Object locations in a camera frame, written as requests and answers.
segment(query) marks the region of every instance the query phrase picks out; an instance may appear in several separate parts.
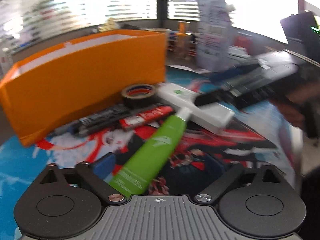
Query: crosshair symbol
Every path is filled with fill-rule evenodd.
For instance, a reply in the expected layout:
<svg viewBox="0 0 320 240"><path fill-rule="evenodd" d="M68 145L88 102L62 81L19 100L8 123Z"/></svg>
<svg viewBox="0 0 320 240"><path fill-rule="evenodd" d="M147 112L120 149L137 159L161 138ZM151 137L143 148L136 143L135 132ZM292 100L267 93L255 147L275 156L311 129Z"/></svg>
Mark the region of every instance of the crosshair symbol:
<svg viewBox="0 0 320 240"><path fill-rule="evenodd" d="M162 203L165 200L163 198L157 198L155 201L157 201L158 203Z"/></svg>

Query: red label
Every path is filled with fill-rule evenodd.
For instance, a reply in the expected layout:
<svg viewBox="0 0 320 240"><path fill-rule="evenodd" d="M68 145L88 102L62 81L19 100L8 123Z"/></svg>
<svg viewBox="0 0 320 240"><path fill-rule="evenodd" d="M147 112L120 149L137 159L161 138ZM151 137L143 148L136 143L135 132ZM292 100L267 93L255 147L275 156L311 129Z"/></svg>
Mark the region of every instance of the red label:
<svg viewBox="0 0 320 240"><path fill-rule="evenodd" d="M124 119L119 120L122 128L124 130L132 129L145 123L160 119L161 117L167 116L173 112L171 106L158 106L149 111L130 116Z"/></svg>

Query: white rectangular device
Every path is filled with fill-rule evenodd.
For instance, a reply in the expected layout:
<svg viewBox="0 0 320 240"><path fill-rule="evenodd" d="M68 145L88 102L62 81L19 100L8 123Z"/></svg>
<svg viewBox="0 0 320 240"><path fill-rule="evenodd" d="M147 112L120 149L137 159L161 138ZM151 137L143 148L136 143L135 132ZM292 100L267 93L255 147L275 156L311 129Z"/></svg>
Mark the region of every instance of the white rectangular device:
<svg viewBox="0 0 320 240"><path fill-rule="evenodd" d="M219 133L232 119L234 112L229 108L213 103L197 107L194 105L199 93L173 83L163 83L157 89L161 103L172 106L175 111L187 107L192 111L191 121L213 133Z"/></svg>

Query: green tube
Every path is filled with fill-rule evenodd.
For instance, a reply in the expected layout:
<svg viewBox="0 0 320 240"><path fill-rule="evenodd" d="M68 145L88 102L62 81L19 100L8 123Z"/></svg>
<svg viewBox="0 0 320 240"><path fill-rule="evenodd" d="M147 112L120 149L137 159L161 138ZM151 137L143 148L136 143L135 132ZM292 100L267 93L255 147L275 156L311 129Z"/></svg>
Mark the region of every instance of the green tube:
<svg viewBox="0 0 320 240"><path fill-rule="evenodd" d="M111 179L109 185L127 198L143 194L178 145L191 114L190 109L183 107L176 115L169 116Z"/></svg>

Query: plastic refill bag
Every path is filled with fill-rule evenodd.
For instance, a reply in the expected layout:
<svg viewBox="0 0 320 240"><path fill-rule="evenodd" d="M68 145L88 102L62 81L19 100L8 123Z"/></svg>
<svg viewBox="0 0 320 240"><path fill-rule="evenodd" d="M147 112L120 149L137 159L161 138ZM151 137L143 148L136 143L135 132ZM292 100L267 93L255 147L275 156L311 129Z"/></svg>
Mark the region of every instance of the plastic refill bag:
<svg viewBox="0 0 320 240"><path fill-rule="evenodd" d="M228 48L234 39L226 0L198 0L198 4L197 65L212 72L222 72L228 69Z"/></svg>

